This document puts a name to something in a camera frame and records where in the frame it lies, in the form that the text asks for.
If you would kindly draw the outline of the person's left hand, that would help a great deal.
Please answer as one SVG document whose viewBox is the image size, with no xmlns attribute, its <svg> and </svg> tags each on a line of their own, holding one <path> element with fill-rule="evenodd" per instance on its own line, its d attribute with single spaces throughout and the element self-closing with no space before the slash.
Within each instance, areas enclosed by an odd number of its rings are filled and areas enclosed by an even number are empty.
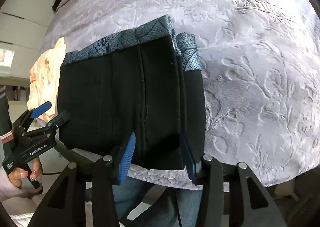
<svg viewBox="0 0 320 227">
<path fill-rule="evenodd" d="M 9 175 L 8 179 L 10 180 L 11 184 L 17 188 L 25 188 L 25 185 L 22 183 L 21 179 L 27 178 L 30 175 L 31 181 L 40 180 L 43 175 L 42 164 L 40 162 L 39 157 L 36 157 L 33 160 L 33 170 L 32 173 L 29 174 L 22 168 L 15 168 Z"/>
</svg>

